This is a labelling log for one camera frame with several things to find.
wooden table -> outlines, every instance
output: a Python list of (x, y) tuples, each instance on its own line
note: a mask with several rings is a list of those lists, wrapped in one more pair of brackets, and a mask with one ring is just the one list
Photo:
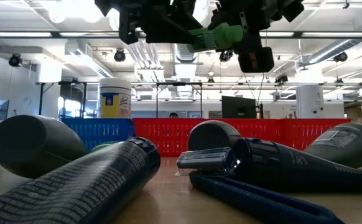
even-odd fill
[[(117, 224), (260, 223), (249, 215), (193, 189), (187, 177), (176, 177), (176, 158), (164, 158), (157, 175), (113, 220)], [(0, 194), (28, 181), (0, 167)], [(362, 195), (294, 194), (332, 210), (346, 223), (362, 224)]]

white container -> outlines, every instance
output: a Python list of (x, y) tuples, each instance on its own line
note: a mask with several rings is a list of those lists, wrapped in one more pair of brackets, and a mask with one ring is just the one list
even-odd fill
[(100, 79), (97, 110), (98, 118), (131, 118), (131, 82)]

ceiling duct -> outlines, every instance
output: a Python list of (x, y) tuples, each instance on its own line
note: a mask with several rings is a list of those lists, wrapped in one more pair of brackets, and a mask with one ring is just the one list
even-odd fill
[[(362, 31), (362, 26), (359, 26), (356, 30)], [(314, 64), (320, 63), (324, 60), (328, 60), (360, 43), (362, 43), (362, 39), (334, 41), (332, 44), (312, 54), (308, 59), (308, 63)]]
[(114, 77), (109, 69), (93, 58), (92, 48), (78, 40), (68, 40), (65, 44), (65, 58), (68, 63), (72, 63), (74, 66), (93, 70), (100, 78)]
[[(210, 1), (209, 0), (196, 0), (195, 10), (193, 17), (203, 26), (207, 27), (210, 15)], [(175, 44), (175, 65), (174, 72), (177, 78), (186, 78), (186, 82), (192, 82), (196, 74), (197, 65), (192, 64), (197, 57), (197, 54), (190, 53), (186, 44)], [(192, 87), (179, 86), (177, 87), (179, 95), (182, 97), (192, 97)]]

